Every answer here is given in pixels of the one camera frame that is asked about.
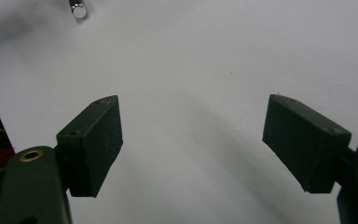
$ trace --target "white surface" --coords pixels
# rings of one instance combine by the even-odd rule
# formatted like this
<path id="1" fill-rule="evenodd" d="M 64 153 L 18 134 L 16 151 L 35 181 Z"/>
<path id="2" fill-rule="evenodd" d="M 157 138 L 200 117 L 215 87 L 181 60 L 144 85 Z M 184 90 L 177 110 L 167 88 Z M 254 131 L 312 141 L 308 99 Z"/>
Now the white surface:
<path id="1" fill-rule="evenodd" d="M 75 223 L 338 223 L 261 141 L 280 93 L 358 145 L 358 1 L 0 0 L 0 116 L 17 151 L 56 145 L 117 94 L 124 146 Z"/>

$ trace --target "white table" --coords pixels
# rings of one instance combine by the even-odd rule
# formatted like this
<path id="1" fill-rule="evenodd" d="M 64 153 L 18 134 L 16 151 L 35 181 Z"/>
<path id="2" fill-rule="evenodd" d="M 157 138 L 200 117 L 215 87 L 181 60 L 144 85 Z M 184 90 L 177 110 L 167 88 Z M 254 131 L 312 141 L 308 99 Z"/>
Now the white table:
<path id="1" fill-rule="evenodd" d="M 339 223 L 261 141 L 269 95 L 358 145 L 358 1 L 0 0 L 0 116 L 21 151 L 118 95 L 124 145 L 74 223 Z"/>

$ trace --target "brass screw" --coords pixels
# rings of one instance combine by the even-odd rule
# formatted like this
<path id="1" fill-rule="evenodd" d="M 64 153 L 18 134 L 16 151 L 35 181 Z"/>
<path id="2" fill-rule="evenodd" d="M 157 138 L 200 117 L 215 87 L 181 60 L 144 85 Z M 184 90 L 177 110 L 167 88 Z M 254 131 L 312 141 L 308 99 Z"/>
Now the brass screw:
<path id="1" fill-rule="evenodd" d="M 43 151 L 40 149 L 31 150 L 27 153 L 24 153 L 20 157 L 20 161 L 28 162 L 28 161 L 35 161 L 43 156 Z"/>

